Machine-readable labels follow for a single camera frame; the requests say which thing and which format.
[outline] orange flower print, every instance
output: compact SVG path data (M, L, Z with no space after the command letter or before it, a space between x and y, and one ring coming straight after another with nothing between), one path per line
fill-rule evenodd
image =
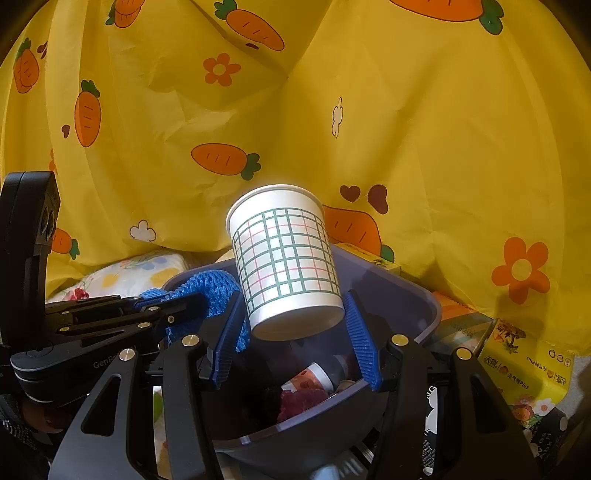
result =
M492 282L498 287L509 285L509 298L521 305L527 300L530 288L548 293L550 280L540 271L548 260L548 247L543 242L526 249L519 237L509 238L503 249L505 265L492 271Z
M229 87L232 84L230 75L239 72L242 68L238 63L230 63L230 55L227 53L220 53L217 60L205 60L203 67L207 70L205 81L210 85L218 82L223 87Z

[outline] white paper cup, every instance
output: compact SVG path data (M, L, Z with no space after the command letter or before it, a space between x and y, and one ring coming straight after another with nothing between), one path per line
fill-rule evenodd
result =
M252 334L262 340L315 335L344 315L322 204L293 185L269 185L228 212Z
M316 362L312 363L308 368L302 370L294 378L289 380L289 382L285 382L281 386L282 390L289 390L291 392L305 390L306 388L321 388L327 392L328 395L335 391L329 376Z

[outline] yellow curtain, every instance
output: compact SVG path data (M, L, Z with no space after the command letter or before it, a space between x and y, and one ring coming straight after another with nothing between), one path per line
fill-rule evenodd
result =
M51 0L0 112L2 178L57 175L48 294L227 246L240 195L293 183L336 241L591 353L591 73L537 0Z

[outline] orange carrot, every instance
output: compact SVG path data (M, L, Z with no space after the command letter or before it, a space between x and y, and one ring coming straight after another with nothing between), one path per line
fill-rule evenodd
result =
M115 11L121 15L131 15L137 12L145 0L115 0Z
M119 28L129 27L139 15L145 0L115 0L105 25L115 24Z
M191 151L193 160L206 170L220 175L238 175L250 180L259 171L259 155L246 152L233 145L207 143L196 146Z
M70 254L72 260L75 260L80 255L78 242L61 228L56 228L53 234L51 250L58 254Z
M272 50L280 51L285 48L283 39L272 26L254 13L238 9L235 0L216 2L215 7L216 17L228 22L230 28L239 35L262 43Z
M324 205L326 233L334 243L348 243L381 256L378 225L368 213Z
M482 13L482 0L390 0L406 10L425 17L448 22L464 22L479 18Z
M76 100L74 125L83 147L90 147L100 129L100 93L92 80L82 80L82 91Z
M39 64L31 51L31 40L28 38L18 47L12 74L19 93L27 93L39 79Z

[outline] metal bolt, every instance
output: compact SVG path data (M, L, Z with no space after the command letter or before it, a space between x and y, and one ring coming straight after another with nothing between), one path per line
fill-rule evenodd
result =
M124 362L131 360L133 357L135 357L135 350L132 348L125 348L119 352L119 359Z
M400 333L398 333L397 335L392 335L392 338L390 339L390 341L394 345L398 345L398 346L408 345L408 337L406 337L405 335L402 335Z
M182 341L184 346L193 346L199 343L199 337L197 335L187 335L183 337Z
M472 352L464 347L457 349L456 355L460 360L469 360L472 358Z

